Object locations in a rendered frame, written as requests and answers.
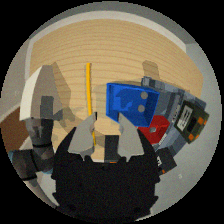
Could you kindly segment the red open bin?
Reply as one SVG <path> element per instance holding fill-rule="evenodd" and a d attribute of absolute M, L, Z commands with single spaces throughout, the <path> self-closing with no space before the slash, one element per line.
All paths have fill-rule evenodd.
<path fill-rule="evenodd" d="M 164 133 L 166 132 L 170 122 L 161 115 L 154 115 L 153 120 L 151 121 L 151 124 L 148 127 L 136 127 L 137 129 L 139 128 L 142 133 L 146 136 L 148 141 L 151 144 L 159 143 L 161 138 L 163 137 Z M 155 127 L 156 131 L 150 133 L 150 128 Z"/>

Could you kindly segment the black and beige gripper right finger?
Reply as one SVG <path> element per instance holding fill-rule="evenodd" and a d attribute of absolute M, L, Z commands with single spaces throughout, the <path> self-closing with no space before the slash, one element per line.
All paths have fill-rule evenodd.
<path fill-rule="evenodd" d="M 117 153 L 127 157 L 127 162 L 140 164 L 147 168 L 153 175 L 155 184 L 159 183 L 158 160 L 156 152 L 141 132 L 122 113 L 118 112 L 119 137 Z"/>

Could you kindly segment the grey round disc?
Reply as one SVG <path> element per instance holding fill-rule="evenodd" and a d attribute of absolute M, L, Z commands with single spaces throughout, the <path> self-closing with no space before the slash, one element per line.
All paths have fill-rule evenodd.
<path fill-rule="evenodd" d="M 143 92 L 141 92 L 140 97 L 141 97 L 142 99 L 147 99 L 148 94 L 147 94 L 146 92 L 143 91 Z"/>
<path fill-rule="evenodd" d="M 143 112 L 145 110 L 145 107 L 143 105 L 138 106 L 138 111 Z"/>

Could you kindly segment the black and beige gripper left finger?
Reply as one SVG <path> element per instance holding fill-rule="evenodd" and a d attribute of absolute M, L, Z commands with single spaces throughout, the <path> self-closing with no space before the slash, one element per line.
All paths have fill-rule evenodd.
<path fill-rule="evenodd" d="M 59 170 L 66 164 L 84 160 L 85 155 L 91 156 L 95 151 L 94 139 L 91 135 L 97 121 L 95 111 L 78 126 L 74 127 L 59 144 L 55 157 L 51 179 L 56 180 Z"/>

